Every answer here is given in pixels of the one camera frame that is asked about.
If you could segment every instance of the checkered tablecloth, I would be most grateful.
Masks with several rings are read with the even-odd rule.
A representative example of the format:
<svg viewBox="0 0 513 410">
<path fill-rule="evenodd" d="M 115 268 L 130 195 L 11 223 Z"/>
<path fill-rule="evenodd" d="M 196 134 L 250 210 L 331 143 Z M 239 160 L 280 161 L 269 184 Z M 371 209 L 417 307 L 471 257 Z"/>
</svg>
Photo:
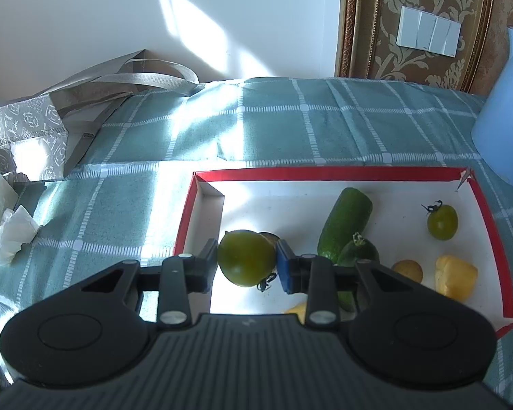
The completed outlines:
<svg viewBox="0 0 513 410">
<path fill-rule="evenodd" d="M 126 258 L 172 254 L 193 171 L 286 165 L 471 166 L 513 277 L 513 187 L 482 161 L 470 131 L 484 99 L 417 84 L 253 79 L 192 97 L 148 91 L 112 114 L 71 175 L 17 186 L 43 225 L 0 266 L 0 329 L 20 309 Z M 513 401 L 513 330 L 487 384 Z"/>
</svg>

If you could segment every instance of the red box edge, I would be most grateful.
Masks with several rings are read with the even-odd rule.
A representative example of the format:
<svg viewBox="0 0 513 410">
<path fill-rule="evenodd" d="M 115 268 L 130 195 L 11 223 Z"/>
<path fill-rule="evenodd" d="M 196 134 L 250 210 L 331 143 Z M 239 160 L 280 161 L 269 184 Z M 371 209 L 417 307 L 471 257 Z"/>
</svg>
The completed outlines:
<svg viewBox="0 0 513 410">
<path fill-rule="evenodd" d="M 192 180 L 184 203 L 179 230 L 176 235 L 173 254 L 184 250 L 186 235 L 192 209 L 197 196 L 197 180 L 216 181 L 251 181 L 251 180 L 367 180 L 367 181 L 452 181 L 460 178 L 465 168 L 452 167 L 274 167 L 274 168 L 241 168 L 219 169 L 193 173 Z M 499 237 L 494 218 L 488 208 L 486 197 L 478 182 L 468 178 L 473 190 L 486 230 L 492 245 L 492 252 L 498 270 L 498 279 L 502 294 L 504 317 L 513 319 L 513 281 L 509 263 L 505 256 L 503 244 Z M 500 328 L 496 332 L 501 338 L 513 328 L 513 323 Z"/>
</svg>

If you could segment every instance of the tomato stem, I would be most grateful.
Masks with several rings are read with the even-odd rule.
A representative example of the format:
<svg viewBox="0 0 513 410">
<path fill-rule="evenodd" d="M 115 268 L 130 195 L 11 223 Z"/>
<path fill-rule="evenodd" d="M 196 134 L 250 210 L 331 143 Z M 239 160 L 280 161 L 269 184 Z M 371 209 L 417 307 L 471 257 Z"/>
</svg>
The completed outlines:
<svg viewBox="0 0 513 410">
<path fill-rule="evenodd" d="M 270 273 L 267 277 L 258 282 L 256 289 L 262 292 L 266 291 L 270 287 L 269 283 L 272 282 L 276 277 L 277 273 Z"/>
<path fill-rule="evenodd" d="M 365 238 L 359 234 L 358 232 L 356 232 L 354 235 L 353 235 L 353 243 L 356 245 L 356 246 L 363 246 L 365 244 Z"/>
<path fill-rule="evenodd" d="M 439 210 L 439 208 L 441 208 L 441 206 L 443 206 L 443 202 L 442 201 L 435 201 L 435 203 L 438 203 L 439 205 L 428 205 L 428 206 L 424 206 L 422 205 L 425 210 L 429 213 L 435 213 L 436 211 Z"/>
</svg>

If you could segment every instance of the switch panel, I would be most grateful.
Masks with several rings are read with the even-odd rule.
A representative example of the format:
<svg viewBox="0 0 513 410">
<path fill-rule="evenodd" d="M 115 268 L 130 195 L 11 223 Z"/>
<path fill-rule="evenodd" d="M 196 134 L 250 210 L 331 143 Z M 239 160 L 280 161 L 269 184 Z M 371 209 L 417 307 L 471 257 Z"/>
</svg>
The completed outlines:
<svg viewBox="0 0 513 410">
<path fill-rule="evenodd" d="M 403 6 L 396 43 L 399 46 L 455 57 L 461 27 L 455 21 Z"/>
</svg>

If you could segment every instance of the red and white box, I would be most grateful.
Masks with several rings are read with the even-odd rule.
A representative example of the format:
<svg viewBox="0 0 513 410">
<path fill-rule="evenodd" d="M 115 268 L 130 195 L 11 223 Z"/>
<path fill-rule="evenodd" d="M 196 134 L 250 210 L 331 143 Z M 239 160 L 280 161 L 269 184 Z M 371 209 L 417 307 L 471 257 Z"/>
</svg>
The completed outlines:
<svg viewBox="0 0 513 410">
<path fill-rule="evenodd" d="M 422 284 L 434 289 L 435 261 L 452 255 L 479 270 L 465 304 L 483 314 L 498 337 L 513 328 L 513 285 L 498 230 L 474 176 L 460 184 L 465 168 L 289 167 L 226 169 L 194 173 L 186 197 L 175 254 L 198 254 L 209 238 L 225 231 L 252 230 L 285 239 L 295 254 L 317 252 L 323 225 L 340 192 L 355 187 L 372 201 L 363 235 L 391 267 L 402 259 L 417 261 Z M 441 200 L 458 213 L 458 231 L 449 241 L 427 230 L 422 205 Z M 286 294 L 278 279 L 260 292 L 229 282 L 220 268 L 212 292 L 190 295 L 193 318 L 200 312 L 278 314 L 306 295 Z"/>
</svg>

